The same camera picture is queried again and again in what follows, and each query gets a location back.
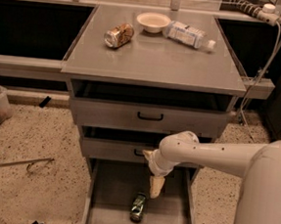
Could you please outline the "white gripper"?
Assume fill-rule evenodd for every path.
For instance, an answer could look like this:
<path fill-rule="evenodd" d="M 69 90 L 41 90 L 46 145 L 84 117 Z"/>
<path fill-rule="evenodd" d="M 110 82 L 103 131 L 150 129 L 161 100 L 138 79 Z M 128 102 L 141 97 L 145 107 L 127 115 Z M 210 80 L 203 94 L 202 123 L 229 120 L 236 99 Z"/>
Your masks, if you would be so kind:
<path fill-rule="evenodd" d="M 165 159 L 159 149 L 154 151 L 143 150 L 144 158 L 149 162 L 151 173 L 154 175 L 150 177 L 150 198 L 155 199 L 160 195 L 164 186 L 166 175 L 172 171 L 176 163 L 172 160 Z"/>

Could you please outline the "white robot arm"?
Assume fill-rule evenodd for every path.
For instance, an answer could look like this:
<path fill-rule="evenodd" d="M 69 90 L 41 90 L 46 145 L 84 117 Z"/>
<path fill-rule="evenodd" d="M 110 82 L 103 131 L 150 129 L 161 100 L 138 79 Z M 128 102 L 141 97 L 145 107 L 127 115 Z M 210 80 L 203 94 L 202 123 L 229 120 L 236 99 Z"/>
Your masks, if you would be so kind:
<path fill-rule="evenodd" d="M 281 140 L 269 144 L 201 143 L 191 131 L 164 137 L 143 152 L 156 198 L 166 175 L 180 163 L 194 163 L 242 179 L 233 224 L 281 224 Z"/>

